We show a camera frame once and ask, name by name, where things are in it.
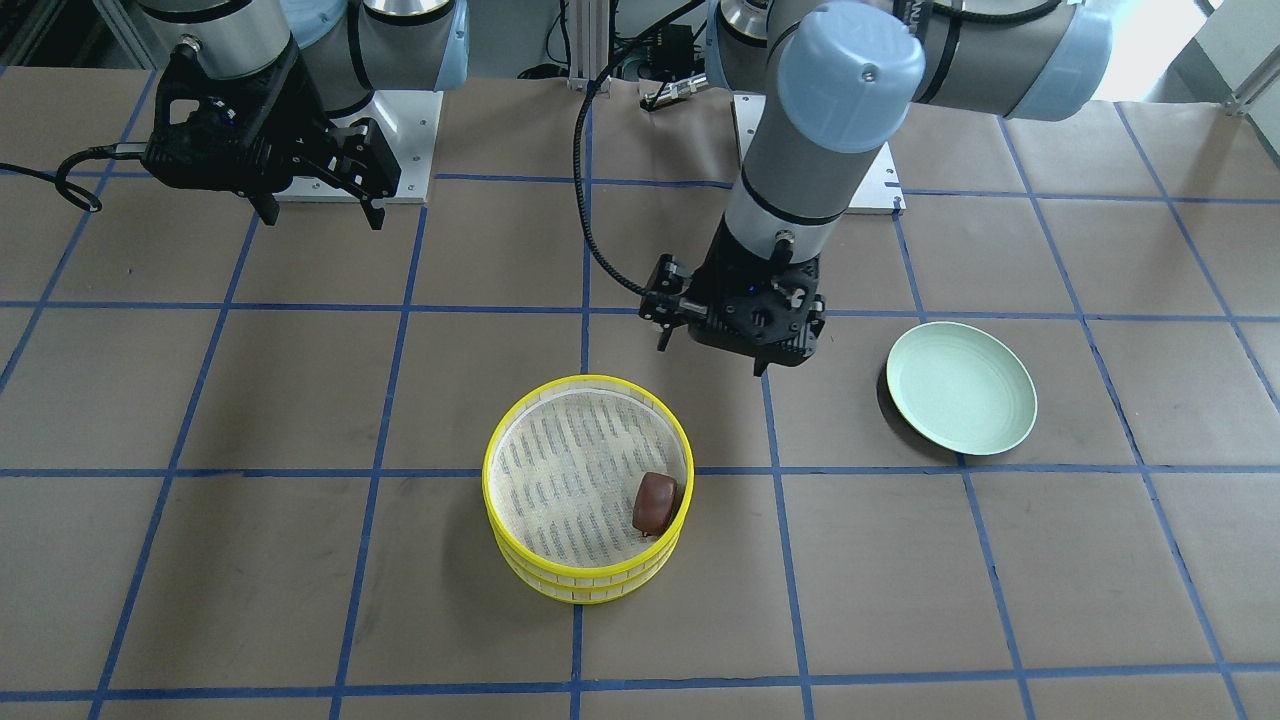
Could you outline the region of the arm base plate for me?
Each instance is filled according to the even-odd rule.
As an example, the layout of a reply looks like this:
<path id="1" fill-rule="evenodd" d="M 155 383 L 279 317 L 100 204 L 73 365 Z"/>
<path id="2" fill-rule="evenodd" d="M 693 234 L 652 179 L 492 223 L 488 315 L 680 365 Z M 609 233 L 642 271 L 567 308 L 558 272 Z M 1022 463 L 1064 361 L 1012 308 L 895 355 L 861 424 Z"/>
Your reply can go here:
<path id="1" fill-rule="evenodd" d="M 362 119 L 379 124 L 401 168 L 399 183 L 383 204 L 425 204 L 443 96 L 443 92 L 430 91 L 375 91 L 372 99 L 355 114 L 337 118 L 339 127 Z M 278 202 L 356 204 L 356 199 L 346 191 L 307 176 L 293 178 L 285 190 L 273 193 L 273 197 Z"/>
<path id="2" fill-rule="evenodd" d="M 765 117 L 764 94 L 733 94 L 731 110 L 741 167 L 748 165 L 751 145 Z M 841 154 L 813 147 L 804 158 L 791 159 L 772 150 L 764 165 L 767 179 L 785 178 L 799 190 L 819 190 L 824 196 L 844 188 L 846 214 L 892 214 L 906 206 L 897 169 L 887 142 L 869 152 Z"/>

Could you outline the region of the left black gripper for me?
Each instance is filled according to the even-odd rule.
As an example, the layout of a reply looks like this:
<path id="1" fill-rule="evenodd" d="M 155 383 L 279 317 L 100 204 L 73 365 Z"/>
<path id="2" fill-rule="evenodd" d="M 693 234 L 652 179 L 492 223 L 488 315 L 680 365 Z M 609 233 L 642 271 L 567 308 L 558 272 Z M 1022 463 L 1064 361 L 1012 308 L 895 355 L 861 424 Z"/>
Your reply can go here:
<path id="1" fill-rule="evenodd" d="M 687 328 L 700 345 L 753 359 L 753 375 L 769 365 L 799 366 L 818 350 L 826 325 L 819 293 L 820 259 L 794 260 L 791 241 L 776 240 L 759 256 L 727 225 L 718 225 L 699 268 L 689 272 L 673 255 L 659 256 L 637 307 L 659 332 L 657 351 Z"/>

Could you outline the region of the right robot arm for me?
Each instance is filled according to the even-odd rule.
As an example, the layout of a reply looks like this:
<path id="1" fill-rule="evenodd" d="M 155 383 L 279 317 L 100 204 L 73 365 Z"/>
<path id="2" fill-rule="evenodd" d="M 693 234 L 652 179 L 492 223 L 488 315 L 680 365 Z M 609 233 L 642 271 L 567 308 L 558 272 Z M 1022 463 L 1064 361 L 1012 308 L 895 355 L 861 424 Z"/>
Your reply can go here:
<path id="1" fill-rule="evenodd" d="M 332 188 L 371 229 L 424 193 L 421 97 L 468 76 L 466 1 L 143 1 L 170 47 L 140 164 L 175 190 L 234 193 L 275 224 Z"/>

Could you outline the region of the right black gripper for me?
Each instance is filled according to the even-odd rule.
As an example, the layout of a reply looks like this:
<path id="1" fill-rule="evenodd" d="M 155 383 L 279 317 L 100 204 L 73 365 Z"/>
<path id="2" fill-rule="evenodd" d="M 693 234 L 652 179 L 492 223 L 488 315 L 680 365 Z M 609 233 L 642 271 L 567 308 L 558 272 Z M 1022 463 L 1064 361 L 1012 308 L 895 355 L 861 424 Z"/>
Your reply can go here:
<path id="1" fill-rule="evenodd" d="M 384 227 L 401 165 L 374 119 L 339 127 L 326 117 L 296 41 L 239 78 L 212 78 L 205 56 L 180 42 L 160 77 L 140 159 L 151 176 L 179 190 L 244 196 L 265 225 L 280 215 L 275 193 L 315 177 L 356 197 L 371 231 Z"/>

